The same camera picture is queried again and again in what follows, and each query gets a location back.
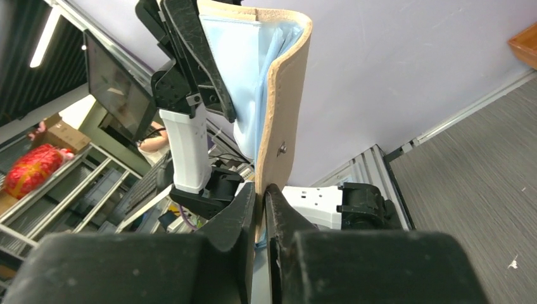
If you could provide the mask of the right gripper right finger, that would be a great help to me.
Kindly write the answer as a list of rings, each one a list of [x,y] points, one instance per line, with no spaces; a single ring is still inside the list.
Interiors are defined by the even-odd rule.
[[[392,202],[371,184],[300,192],[334,203],[341,230],[321,231],[275,184],[266,188],[272,303],[487,303],[458,241],[394,226]]]

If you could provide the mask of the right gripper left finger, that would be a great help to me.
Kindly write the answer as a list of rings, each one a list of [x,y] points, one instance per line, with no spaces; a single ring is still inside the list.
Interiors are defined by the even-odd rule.
[[[255,185],[190,234],[57,233],[33,249],[5,303],[249,303]]]

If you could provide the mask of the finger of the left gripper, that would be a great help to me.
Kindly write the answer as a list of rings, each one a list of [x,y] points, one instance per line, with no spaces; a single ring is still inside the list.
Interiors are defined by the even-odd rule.
[[[222,115],[229,122],[234,122],[236,112],[232,105],[232,99],[217,68],[199,19],[197,2],[162,1],[161,9],[167,18],[167,24],[171,26],[171,33],[179,38],[180,45],[186,48],[186,51],[196,61],[194,66],[204,72],[210,81],[210,84],[204,83],[201,86],[215,91],[214,97],[209,97],[204,102],[208,105],[218,103]]]

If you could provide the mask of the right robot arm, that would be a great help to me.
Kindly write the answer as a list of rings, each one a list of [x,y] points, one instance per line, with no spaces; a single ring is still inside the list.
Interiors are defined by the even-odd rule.
[[[253,183],[190,234],[46,236],[5,303],[487,303],[450,235],[398,229],[368,184]]]

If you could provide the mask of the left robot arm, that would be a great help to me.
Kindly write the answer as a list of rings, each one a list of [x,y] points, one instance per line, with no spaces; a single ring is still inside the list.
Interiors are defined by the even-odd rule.
[[[207,113],[218,111],[233,122],[236,112],[199,19],[198,3],[139,1],[135,12],[170,59],[151,76],[174,166],[170,198],[210,220],[234,200],[243,178],[214,167],[208,154]]]

